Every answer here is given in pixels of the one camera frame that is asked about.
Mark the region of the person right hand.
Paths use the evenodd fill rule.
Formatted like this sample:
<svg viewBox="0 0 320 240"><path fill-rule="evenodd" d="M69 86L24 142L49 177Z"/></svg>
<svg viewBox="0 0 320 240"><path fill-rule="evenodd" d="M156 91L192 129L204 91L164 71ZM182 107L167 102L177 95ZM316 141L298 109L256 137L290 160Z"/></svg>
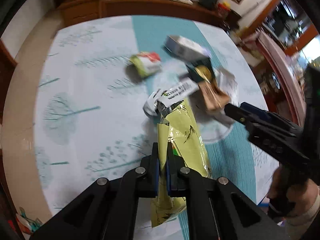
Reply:
<svg viewBox="0 0 320 240"><path fill-rule="evenodd" d="M306 213L315 203L319 189L318 185L308 179L303 185L292 185L284 193L283 186L289 174L281 165L275 170L267 197L274 199L278 196L286 196L289 202L294 202L294 209L288 213L290 216L300 216Z"/></svg>

